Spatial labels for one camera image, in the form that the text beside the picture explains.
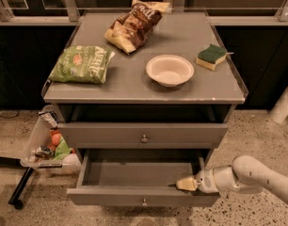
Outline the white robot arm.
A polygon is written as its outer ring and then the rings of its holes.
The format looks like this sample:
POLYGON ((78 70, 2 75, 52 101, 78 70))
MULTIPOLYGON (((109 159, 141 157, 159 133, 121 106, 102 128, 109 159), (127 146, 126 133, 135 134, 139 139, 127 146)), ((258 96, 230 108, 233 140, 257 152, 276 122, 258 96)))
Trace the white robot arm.
POLYGON ((228 166, 201 170, 178 180, 175 186, 183 191, 217 193, 230 190, 236 193, 257 194, 265 188, 288 205, 288 177, 270 169, 249 155, 236 156, 228 166))

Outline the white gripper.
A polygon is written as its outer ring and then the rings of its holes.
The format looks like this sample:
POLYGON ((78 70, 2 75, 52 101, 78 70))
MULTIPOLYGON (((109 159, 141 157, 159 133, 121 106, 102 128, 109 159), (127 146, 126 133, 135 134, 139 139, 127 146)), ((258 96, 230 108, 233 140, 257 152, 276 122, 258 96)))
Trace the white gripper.
POLYGON ((178 180, 176 187, 180 190, 199 191, 203 193, 217 193, 221 190, 234 188, 234 175, 231 166, 213 169, 202 169, 196 175, 178 180))

